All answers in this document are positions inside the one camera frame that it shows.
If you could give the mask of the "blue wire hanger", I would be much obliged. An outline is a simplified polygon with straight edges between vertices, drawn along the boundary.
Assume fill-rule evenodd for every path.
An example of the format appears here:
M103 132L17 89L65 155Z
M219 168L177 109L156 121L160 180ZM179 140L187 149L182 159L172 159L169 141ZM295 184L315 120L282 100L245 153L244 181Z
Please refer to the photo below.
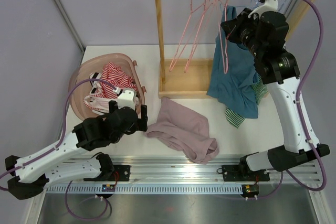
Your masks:
M261 4L264 4L265 0L250 0L250 9L255 9L259 7Z

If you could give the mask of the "red white striped tank top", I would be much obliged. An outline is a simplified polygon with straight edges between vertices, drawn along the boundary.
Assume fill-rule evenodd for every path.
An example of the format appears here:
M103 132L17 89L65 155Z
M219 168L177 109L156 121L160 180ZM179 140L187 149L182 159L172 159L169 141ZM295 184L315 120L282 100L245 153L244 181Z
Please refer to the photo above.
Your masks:
M101 80L109 82L116 88L129 88L134 89L136 92L138 91L134 78L127 75L120 66L114 63L109 62L105 64L101 73ZM91 90L83 99L84 105L96 114L108 113L108 103L110 100L116 100L117 95L113 89L105 83L91 81L90 84Z

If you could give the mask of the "mauve pink tank top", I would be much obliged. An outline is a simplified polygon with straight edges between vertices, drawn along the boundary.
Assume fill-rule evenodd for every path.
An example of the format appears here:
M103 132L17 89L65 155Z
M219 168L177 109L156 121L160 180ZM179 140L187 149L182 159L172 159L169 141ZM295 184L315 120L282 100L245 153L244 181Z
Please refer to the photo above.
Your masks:
M218 142L209 135L208 119L169 98L161 99L157 121L148 126L148 138L182 151L197 164L207 164L219 154Z

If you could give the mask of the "teal blue tank top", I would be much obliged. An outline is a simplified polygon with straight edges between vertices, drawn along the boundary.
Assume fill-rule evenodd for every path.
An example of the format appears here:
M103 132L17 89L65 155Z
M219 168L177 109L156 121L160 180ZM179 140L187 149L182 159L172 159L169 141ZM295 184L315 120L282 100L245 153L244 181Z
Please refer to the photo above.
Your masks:
M256 119L259 116L258 106L251 85L258 83L259 77L247 48L226 41L225 32L221 29L216 37L207 95L246 119Z

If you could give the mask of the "black white striped tank top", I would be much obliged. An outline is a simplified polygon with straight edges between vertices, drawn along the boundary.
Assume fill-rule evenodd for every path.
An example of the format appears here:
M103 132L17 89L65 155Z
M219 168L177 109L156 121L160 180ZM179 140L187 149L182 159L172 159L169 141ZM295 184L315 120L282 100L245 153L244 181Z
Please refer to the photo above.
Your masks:
M89 79L101 79L102 73L100 72L93 72L90 74Z

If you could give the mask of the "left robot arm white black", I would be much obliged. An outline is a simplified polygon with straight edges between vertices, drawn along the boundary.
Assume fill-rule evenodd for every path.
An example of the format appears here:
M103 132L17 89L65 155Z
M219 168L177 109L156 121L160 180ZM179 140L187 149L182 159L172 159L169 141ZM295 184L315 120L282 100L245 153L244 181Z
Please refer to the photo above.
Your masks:
M8 192L19 200L32 198L57 183L71 180L107 181L116 179L115 168L108 154L99 153L85 162L68 164L77 155L118 143L124 135L148 129L147 106L140 106L140 114L130 107L118 108L110 102L110 111L87 118L65 135L61 143L47 146L41 151L5 159L6 170L11 174Z

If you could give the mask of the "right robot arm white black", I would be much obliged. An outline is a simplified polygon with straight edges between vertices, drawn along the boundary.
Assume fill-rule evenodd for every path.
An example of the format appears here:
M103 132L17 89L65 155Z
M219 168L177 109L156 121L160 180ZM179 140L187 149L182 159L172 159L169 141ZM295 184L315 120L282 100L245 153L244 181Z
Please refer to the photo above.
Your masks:
M235 19L222 22L227 39L244 45L254 57L254 66L274 101L284 143L264 152L242 157L239 176L252 179L257 172L278 172L330 154L330 148L315 136L299 91L300 71L295 57L285 48L289 25L283 14L254 14L245 8Z

